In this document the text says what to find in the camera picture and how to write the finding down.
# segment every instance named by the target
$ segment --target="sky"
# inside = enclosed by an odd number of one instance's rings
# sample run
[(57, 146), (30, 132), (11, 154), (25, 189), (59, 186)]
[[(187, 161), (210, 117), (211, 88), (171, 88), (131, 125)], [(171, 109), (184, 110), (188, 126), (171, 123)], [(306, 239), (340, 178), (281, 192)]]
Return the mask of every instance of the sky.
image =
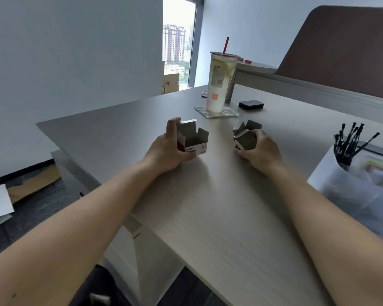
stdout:
[(175, 24), (186, 29), (189, 40), (190, 26), (194, 25), (196, 5), (186, 0), (163, 0), (163, 24)]

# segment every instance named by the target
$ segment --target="straw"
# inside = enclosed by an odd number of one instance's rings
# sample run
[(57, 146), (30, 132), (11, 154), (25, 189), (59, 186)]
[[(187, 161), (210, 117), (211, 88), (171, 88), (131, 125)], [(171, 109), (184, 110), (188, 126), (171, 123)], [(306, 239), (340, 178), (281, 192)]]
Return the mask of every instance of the straw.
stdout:
[(225, 41), (224, 50), (222, 51), (222, 54), (225, 55), (225, 50), (227, 49), (228, 40), (230, 39), (229, 36), (227, 36), (227, 40)]

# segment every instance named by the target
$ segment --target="desk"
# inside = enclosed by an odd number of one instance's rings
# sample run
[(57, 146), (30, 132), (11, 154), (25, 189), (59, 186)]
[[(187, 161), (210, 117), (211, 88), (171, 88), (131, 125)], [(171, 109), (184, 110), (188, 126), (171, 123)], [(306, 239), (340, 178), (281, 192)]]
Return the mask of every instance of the desk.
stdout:
[[(262, 174), (234, 150), (236, 118), (205, 119), (207, 86), (54, 119), (38, 127), (100, 184), (140, 160), (174, 116), (197, 118), (209, 131), (207, 154), (158, 178), (133, 210), (229, 305), (331, 305), (284, 205)], [(258, 99), (247, 113), (278, 143), (286, 164), (307, 178), (333, 144), (341, 123), (383, 125), (267, 92), (235, 86), (231, 107)]]

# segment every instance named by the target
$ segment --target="window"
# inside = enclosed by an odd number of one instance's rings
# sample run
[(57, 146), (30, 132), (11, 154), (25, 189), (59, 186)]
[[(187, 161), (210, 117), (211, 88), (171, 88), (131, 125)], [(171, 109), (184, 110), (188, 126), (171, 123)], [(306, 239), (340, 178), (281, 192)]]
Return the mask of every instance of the window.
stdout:
[[(179, 73), (179, 90), (194, 86), (201, 30), (196, 17), (203, 17), (201, 2), (163, 0), (162, 60), (165, 61), (165, 74)], [(194, 30), (195, 25), (200, 26), (198, 32)]]

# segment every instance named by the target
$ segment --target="plastic cup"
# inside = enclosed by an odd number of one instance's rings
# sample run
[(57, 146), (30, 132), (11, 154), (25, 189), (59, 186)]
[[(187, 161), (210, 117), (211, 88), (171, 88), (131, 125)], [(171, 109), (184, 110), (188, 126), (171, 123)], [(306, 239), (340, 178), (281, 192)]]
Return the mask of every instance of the plastic cup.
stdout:
[(239, 56), (211, 51), (207, 111), (221, 113)]

